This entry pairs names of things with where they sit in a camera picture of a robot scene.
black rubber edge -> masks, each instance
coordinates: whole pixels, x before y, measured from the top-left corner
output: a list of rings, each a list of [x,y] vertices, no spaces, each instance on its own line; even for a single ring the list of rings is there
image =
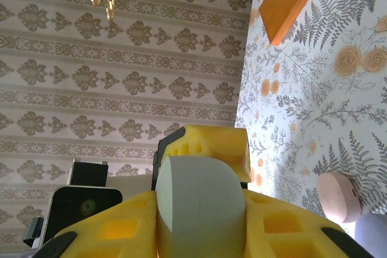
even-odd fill
[[[77,237],[76,232],[67,232],[52,238],[33,256],[33,258],[59,258]]]
[[[161,159],[163,158],[165,148],[168,144],[180,139],[186,134],[186,129],[184,127],[177,129],[174,133],[169,134],[158,142],[158,147],[155,155],[153,156],[153,173],[152,173],[152,188],[151,190],[156,189],[156,182],[158,177],[158,169],[161,166]]]
[[[34,240],[41,236],[43,221],[44,219],[42,217],[35,217],[31,219],[24,233],[24,244],[28,245],[29,247],[32,247],[32,245],[34,244]]]
[[[346,233],[333,228],[321,229],[349,258],[373,258],[373,256],[360,246]]]

pink round object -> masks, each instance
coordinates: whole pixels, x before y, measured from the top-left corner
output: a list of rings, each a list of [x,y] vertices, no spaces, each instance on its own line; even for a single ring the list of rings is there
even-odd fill
[[[344,175],[323,173],[317,180],[317,193],[326,217],[335,223],[351,223],[362,214],[355,188]]]

black plastic part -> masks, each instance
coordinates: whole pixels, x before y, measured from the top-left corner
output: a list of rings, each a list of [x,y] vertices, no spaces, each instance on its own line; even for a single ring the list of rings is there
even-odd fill
[[[97,163],[73,163],[70,185],[104,187],[108,177],[109,165]]]
[[[333,228],[321,229],[349,258],[373,258],[362,246],[346,233]]]
[[[34,244],[34,240],[36,238],[39,238],[42,232],[43,228],[43,221],[44,219],[42,217],[35,217],[32,218],[23,237],[23,243],[28,245],[29,247],[32,247]]]
[[[52,238],[32,258],[59,258],[77,237],[76,232],[67,232]]]
[[[186,134],[186,129],[184,127],[177,129],[174,133],[169,134],[158,142],[158,147],[155,155],[153,156],[153,173],[152,173],[152,188],[151,190],[156,189],[156,182],[158,177],[158,169],[161,166],[161,159],[163,158],[165,148],[168,144],[178,140]]]

square hole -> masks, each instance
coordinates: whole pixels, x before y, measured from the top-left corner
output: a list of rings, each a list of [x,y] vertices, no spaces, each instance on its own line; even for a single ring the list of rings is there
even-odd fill
[[[179,155],[188,155],[189,154],[188,144],[185,143],[185,144],[181,145],[178,149],[178,153],[179,153]]]
[[[295,214],[290,211],[280,211],[264,218],[266,233],[301,232],[302,228]]]
[[[83,250],[78,253],[77,258],[118,258],[120,253],[120,248]]]
[[[314,243],[306,238],[270,241],[276,258],[323,258]]]
[[[189,152],[193,155],[197,154],[197,153],[200,153],[202,151],[202,147],[201,147],[201,144],[200,142],[195,138],[195,139],[191,139],[189,142],[188,142],[188,148],[189,148]]]
[[[138,219],[111,219],[102,224],[99,229],[98,238],[130,239],[134,236],[138,227]]]

gray round object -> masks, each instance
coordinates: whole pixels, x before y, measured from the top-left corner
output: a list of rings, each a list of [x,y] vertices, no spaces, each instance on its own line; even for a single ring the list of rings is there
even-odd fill
[[[356,221],[355,240],[375,258],[387,253],[387,215],[363,214]]]

